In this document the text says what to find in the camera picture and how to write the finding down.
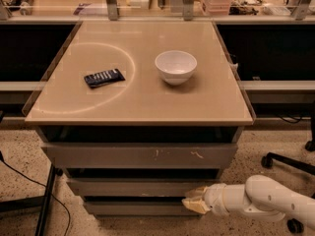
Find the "caster wheel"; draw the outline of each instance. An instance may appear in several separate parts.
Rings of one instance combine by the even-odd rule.
[[[57,176],[61,177],[63,174],[62,169],[56,169],[56,174],[57,174]]]
[[[308,141],[305,145],[305,149],[312,152],[315,150],[315,143],[313,141]]]
[[[273,167],[273,159],[267,156],[263,156],[261,163],[264,168],[270,169]]]
[[[291,233],[302,233],[304,231],[303,224],[296,219],[288,220],[287,228]]]

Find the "floor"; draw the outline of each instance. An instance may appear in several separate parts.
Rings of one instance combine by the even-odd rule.
[[[309,120],[297,124],[288,124],[283,120],[258,120],[256,125],[242,133],[238,142],[239,150],[220,180],[226,184],[242,184],[248,177],[262,174],[310,197],[315,192],[314,176],[276,161],[272,169],[265,169],[260,165],[261,157],[269,151],[315,165],[315,153],[304,149],[309,140]],[[45,184],[50,164],[39,144],[39,137],[32,129],[4,124],[0,126],[0,149],[5,161],[30,178]],[[67,235],[291,235],[286,228],[286,219],[280,222],[261,222],[235,213],[228,217],[218,217],[209,212],[205,216],[196,217],[95,219],[87,214],[82,200],[72,194],[65,181],[65,176],[56,179],[54,194],[71,213],[71,225]],[[43,188],[22,178],[3,163],[0,163],[0,183],[0,201],[33,197],[43,193]],[[37,219],[37,209],[0,213],[0,234],[34,235]],[[45,235],[64,235],[67,222],[65,209],[53,201]],[[301,235],[315,235],[315,231],[306,227]]]

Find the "bowl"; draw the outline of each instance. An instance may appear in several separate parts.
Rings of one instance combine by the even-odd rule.
[[[188,52],[165,51],[156,58],[159,76],[167,83],[177,86],[188,81],[196,70],[197,60]]]

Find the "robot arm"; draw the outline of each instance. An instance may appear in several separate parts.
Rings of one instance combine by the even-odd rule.
[[[286,215],[315,229],[315,200],[295,193],[275,180],[255,175],[243,185],[215,184],[186,194],[184,205],[201,214],[239,212],[263,221],[276,222]]]

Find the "table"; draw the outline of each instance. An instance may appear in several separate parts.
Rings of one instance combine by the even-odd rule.
[[[194,55],[172,87],[165,50]],[[125,82],[90,89],[84,75],[118,68]],[[94,215],[194,214],[184,193],[219,180],[252,116],[211,21],[83,21],[26,123]]]

